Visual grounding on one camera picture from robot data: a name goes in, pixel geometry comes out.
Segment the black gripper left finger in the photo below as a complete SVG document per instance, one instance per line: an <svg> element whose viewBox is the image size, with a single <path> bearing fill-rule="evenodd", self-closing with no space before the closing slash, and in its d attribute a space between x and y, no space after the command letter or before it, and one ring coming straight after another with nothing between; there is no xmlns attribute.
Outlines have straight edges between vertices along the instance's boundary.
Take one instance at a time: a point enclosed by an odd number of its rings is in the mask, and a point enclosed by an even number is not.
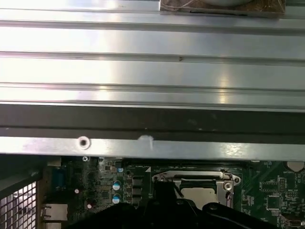
<svg viewBox="0 0 305 229"><path fill-rule="evenodd" d="M144 215L145 207L135 208L128 203L115 204L92 213L67 229L164 229L166 224L152 214Z"/></svg>

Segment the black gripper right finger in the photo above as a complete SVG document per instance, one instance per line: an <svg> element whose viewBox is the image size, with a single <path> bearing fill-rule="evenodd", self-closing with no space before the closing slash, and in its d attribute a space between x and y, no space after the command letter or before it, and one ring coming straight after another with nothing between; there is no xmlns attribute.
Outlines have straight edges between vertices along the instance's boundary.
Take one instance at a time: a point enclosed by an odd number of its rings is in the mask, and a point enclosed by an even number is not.
<svg viewBox="0 0 305 229"><path fill-rule="evenodd" d="M173 182L165 182L166 219L172 229L276 229L277 226L251 217L216 202L199 209L178 191Z"/></svg>

